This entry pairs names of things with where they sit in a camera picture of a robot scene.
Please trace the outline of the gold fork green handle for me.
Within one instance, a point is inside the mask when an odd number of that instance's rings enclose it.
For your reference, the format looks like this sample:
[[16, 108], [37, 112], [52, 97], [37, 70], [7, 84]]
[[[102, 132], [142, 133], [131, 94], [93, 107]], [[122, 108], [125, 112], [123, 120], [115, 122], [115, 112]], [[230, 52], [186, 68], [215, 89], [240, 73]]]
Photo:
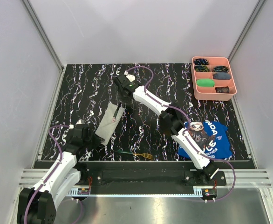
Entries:
[[141, 157], [143, 157], [145, 159], [153, 160], [153, 155], [148, 154], [148, 153], [137, 154], [137, 153], [132, 153], [132, 152], [125, 152], [125, 151], [122, 151], [122, 150], [118, 150], [117, 152], [120, 153], [120, 154], [129, 154], [129, 155], [133, 155], [133, 156], [141, 156]]

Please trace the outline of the grey cloth napkin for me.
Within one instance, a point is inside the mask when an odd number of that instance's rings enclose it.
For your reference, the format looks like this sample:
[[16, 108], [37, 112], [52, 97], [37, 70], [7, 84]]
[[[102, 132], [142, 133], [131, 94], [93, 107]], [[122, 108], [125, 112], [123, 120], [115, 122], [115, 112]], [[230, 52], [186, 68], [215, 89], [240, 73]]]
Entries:
[[121, 106], [117, 114], [116, 120], [113, 123], [112, 118], [116, 108], [117, 108], [117, 105], [109, 102], [108, 107], [103, 116], [103, 119], [101, 120], [99, 127], [97, 128], [95, 132], [95, 134], [105, 139], [105, 142], [103, 144], [104, 146], [108, 144], [124, 112], [124, 108]]

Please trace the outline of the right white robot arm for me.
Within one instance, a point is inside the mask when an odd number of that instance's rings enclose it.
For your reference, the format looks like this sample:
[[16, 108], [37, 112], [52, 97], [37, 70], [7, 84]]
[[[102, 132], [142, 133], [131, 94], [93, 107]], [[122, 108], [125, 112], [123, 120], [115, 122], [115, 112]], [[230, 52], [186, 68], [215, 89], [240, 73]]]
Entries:
[[178, 107], [158, 98], [135, 80], [134, 75], [121, 74], [113, 79], [119, 95], [142, 103], [159, 116], [159, 128], [188, 154], [199, 172], [199, 180], [209, 185], [216, 179], [218, 167], [205, 155], [185, 127], [185, 113]]

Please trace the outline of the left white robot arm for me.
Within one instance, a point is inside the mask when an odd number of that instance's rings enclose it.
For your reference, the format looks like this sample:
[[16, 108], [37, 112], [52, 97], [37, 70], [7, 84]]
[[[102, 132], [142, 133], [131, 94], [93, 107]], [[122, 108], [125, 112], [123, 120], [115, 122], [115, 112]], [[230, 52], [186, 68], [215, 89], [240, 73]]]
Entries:
[[79, 160], [88, 148], [100, 146], [104, 139], [80, 119], [67, 126], [66, 143], [56, 144], [59, 155], [47, 173], [31, 188], [19, 194], [16, 222], [19, 224], [52, 224], [57, 209], [76, 185], [91, 184], [87, 165]]

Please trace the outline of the pink-handled table knife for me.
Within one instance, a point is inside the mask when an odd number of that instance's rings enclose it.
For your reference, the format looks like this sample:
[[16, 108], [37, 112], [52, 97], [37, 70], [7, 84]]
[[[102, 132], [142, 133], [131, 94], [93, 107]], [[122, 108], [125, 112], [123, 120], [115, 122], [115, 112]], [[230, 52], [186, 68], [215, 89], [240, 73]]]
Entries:
[[116, 108], [116, 110], [115, 110], [115, 112], [114, 112], [114, 115], [113, 115], [113, 118], [112, 118], [112, 122], [113, 122], [113, 123], [114, 123], [115, 120], [116, 120], [117, 114], [118, 114], [118, 112], [119, 112], [121, 106], [122, 106], [122, 103], [119, 103], [118, 106], [117, 106], [117, 108]]

